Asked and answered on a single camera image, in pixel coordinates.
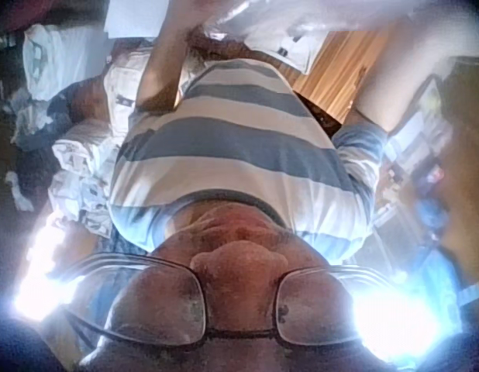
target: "striped shirt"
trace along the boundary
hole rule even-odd
[[[267,64],[214,64],[173,112],[135,112],[129,126],[109,209],[148,252],[177,211],[204,200],[257,206],[331,264],[367,237],[387,134],[362,122],[331,142]]]

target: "shirt sleeve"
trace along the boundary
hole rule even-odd
[[[344,126],[333,137],[334,147],[348,173],[353,192],[362,201],[367,225],[372,220],[379,168],[387,141],[388,134],[370,122]]]

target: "nose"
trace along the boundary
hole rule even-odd
[[[288,269],[283,255],[256,243],[236,241],[198,254],[191,261],[191,268],[204,285],[212,328],[272,328],[277,281]]]

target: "eyeglasses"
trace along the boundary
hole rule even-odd
[[[274,327],[232,332],[209,327],[202,284],[193,270],[177,263],[102,253],[77,263],[60,281],[69,297],[64,314],[90,349],[103,338],[165,349],[212,338],[272,338],[292,346],[344,343],[360,338],[352,297],[391,288],[379,273],[360,267],[293,270],[278,280]]]

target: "eyeglass frame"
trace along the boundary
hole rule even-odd
[[[78,273],[78,270],[84,269],[86,271],[88,269],[91,269],[92,264],[98,264],[100,263],[101,260],[103,261],[131,260],[135,264],[136,264],[136,261],[141,261],[141,262],[147,262],[151,264],[163,264],[164,266],[167,266],[167,267],[185,269],[196,280],[198,284],[198,288],[202,295],[203,306],[204,306],[204,315],[203,315],[204,331],[200,340],[195,341],[194,343],[189,343],[184,345],[165,345],[160,343],[149,343],[149,342],[141,341],[139,339],[134,339],[132,337],[124,336],[119,333],[108,331],[106,329],[102,329],[98,327],[97,325],[94,325],[92,322],[89,322],[88,320],[83,319],[79,315],[76,315],[69,308],[67,308],[66,305],[62,305],[61,306],[62,312],[64,313],[64,316],[66,317],[67,321],[69,322],[73,330],[77,333],[77,335],[81,338],[81,340],[93,350],[95,350],[96,347],[94,347],[91,344],[91,341],[89,341],[88,337],[79,329],[78,327],[79,324],[83,325],[90,331],[95,332],[99,334],[100,336],[104,336],[113,341],[130,343],[130,344],[138,345],[138,346],[151,347],[153,350],[191,351],[201,347],[209,339],[275,339],[280,346],[291,348],[291,349],[301,348],[301,349],[317,350],[321,348],[324,348],[324,349],[333,348],[333,347],[340,348],[342,344],[348,345],[349,343],[358,343],[359,341],[361,341],[361,338],[359,336],[353,336],[348,339],[340,340],[337,343],[321,343],[319,345],[302,345],[297,343],[291,343],[287,341],[285,338],[283,338],[283,336],[281,335],[279,331],[279,325],[277,323],[277,317],[278,317],[277,305],[278,305],[278,299],[279,299],[279,291],[280,291],[281,285],[284,282],[284,279],[287,276],[292,275],[293,273],[310,272],[310,270],[325,271],[329,274],[331,273],[365,274],[368,277],[373,276],[373,279],[375,280],[377,279],[378,281],[381,282],[381,284],[388,287],[389,289],[395,289],[393,284],[387,281],[381,274],[379,274],[377,271],[370,269],[368,267],[352,267],[352,266],[337,265],[337,266],[331,266],[329,270],[319,266],[303,267],[303,268],[290,270],[286,273],[283,273],[277,279],[276,291],[274,293],[274,302],[272,304],[272,322],[275,325],[274,328],[262,329],[262,330],[256,330],[256,331],[228,331],[228,330],[222,330],[222,329],[209,328],[207,326],[208,325],[208,306],[207,306],[207,298],[205,296],[205,292],[203,291],[203,284],[200,281],[200,278],[197,275],[197,273],[195,273],[190,267],[187,267],[180,263],[175,263],[175,262],[164,260],[161,258],[140,256],[137,254],[130,254],[130,253],[96,253],[78,263],[75,263],[74,265],[69,267],[67,271],[63,273],[62,275],[57,275],[53,273],[51,276],[58,277],[58,280],[60,280],[61,282],[68,283],[74,279],[74,277],[71,277],[72,275],[74,275],[74,273],[76,273],[76,277],[79,277],[80,275],[82,275]],[[107,266],[109,265],[108,264],[100,265],[100,267],[107,267]],[[124,265],[123,264],[117,265],[117,267],[124,267]]]

